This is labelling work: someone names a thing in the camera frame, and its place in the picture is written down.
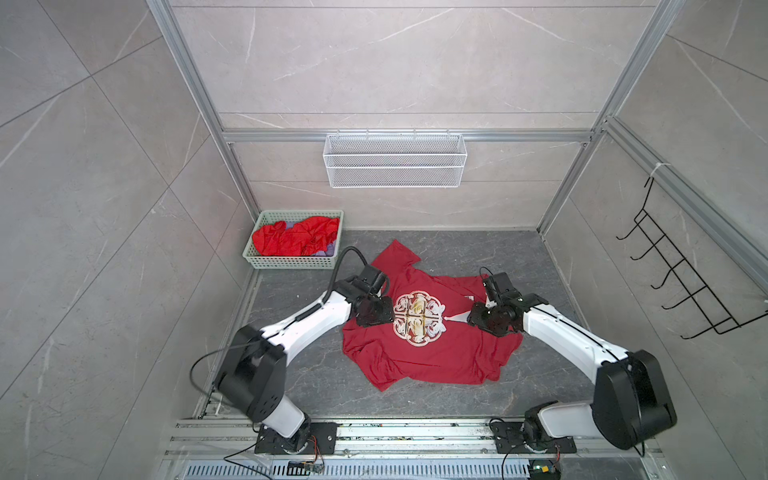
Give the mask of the dark red printed t-shirt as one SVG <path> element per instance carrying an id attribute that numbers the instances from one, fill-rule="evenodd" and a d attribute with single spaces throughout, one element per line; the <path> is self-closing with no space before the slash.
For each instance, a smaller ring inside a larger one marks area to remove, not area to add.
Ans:
<path id="1" fill-rule="evenodd" d="M 397 240 L 375 258 L 373 266 L 390 281 L 394 321 L 372 327 L 348 321 L 343 353 L 380 391 L 405 378 L 465 385 L 499 380 L 523 335 L 496 337 L 468 324 L 474 304 L 487 300 L 481 278 L 431 276 L 416 268 L 420 261 Z"/>

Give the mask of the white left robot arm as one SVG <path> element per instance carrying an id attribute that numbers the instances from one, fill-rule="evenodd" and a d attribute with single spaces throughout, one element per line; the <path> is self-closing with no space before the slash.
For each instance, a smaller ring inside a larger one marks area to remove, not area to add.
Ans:
<path id="1" fill-rule="evenodd" d="M 348 321 L 363 328 L 391 324 L 393 300 L 342 281 L 282 321 L 259 329 L 242 327 L 216 374 L 215 390 L 251 421 L 286 440 L 303 442 L 310 421 L 285 393 L 288 366 L 306 347 Z"/>

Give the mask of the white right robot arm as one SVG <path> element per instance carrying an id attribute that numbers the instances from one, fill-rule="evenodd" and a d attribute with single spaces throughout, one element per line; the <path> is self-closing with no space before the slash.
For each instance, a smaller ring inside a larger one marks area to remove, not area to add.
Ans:
<path id="1" fill-rule="evenodd" d="M 535 294 L 473 305 L 468 323 L 496 336 L 526 333 L 560 354 L 593 384 L 590 400 L 553 401 L 526 411 L 523 444 L 543 452 L 561 438 L 602 438 L 630 450 L 673 428 L 677 413 L 657 358 L 629 351 L 568 319 Z"/>

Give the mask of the bright red t-shirt in basket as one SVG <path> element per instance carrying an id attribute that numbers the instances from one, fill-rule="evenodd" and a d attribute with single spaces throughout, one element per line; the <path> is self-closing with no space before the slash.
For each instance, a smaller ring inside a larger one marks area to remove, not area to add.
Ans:
<path id="1" fill-rule="evenodd" d="M 251 240 L 262 256 L 330 257 L 341 219 L 313 216 L 300 222 L 279 221 L 258 228 Z"/>

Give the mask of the light green perforated plastic basket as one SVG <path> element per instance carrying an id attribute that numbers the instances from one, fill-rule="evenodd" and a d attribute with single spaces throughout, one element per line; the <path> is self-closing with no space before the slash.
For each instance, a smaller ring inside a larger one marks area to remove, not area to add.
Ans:
<path id="1" fill-rule="evenodd" d="M 262 256 L 254 248 L 251 235 L 260 227 L 279 221 L 300 222 L 313 216 L 340 218 L 341 224 L 333 255 L 330 257 Z M 344 213 L 341 210 L 265 210 L 258 216 L 242 257 L 254 269 L 332 269 L 338 258 Z"/>

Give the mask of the green circuit board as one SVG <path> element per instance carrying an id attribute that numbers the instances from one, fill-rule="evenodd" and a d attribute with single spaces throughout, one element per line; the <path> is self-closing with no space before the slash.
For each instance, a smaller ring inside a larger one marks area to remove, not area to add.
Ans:
<path id="1" fill-rule="evenodd" d="M 560 480 L 561 471 L 549 460 L 531 460 L 529 462 L 530 480 Z"/>

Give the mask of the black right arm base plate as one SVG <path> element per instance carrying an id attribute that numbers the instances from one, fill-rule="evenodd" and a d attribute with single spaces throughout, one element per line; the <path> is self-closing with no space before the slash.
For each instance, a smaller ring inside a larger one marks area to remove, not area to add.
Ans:
<path id="1" fill-rule="evenodd" d="M 500 454 L 575 454 L 572 437 L 552 437 L 532 420 L 488 422 L 496 450 Z"/>

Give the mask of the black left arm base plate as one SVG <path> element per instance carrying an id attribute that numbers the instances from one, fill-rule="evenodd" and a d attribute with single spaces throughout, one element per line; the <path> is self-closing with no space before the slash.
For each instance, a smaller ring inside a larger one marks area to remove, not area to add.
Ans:
<path id="1" fill-rule="evenodd" d="M 302 425 L 292 437 L 261 426 L 254 452 L 257 454 L 331 455 L 335 451 L 339 425 L 334 422 L 310 422 Z"/>

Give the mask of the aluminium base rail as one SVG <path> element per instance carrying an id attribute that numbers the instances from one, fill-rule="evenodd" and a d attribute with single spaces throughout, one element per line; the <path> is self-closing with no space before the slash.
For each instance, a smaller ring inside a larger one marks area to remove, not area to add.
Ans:
<path id="1" fill-rule="evenodd" d="M 339 425 L 331 455 L 257 454 L 259 428 L 239 418 L 183 420 L 155 479 L 529 479 L 549 460 L 561 479 L 672 479 L 658 443 L 627 451 L 574 439 L 575 454 L 500 454 L 491 419 L 323 419 Z"/>

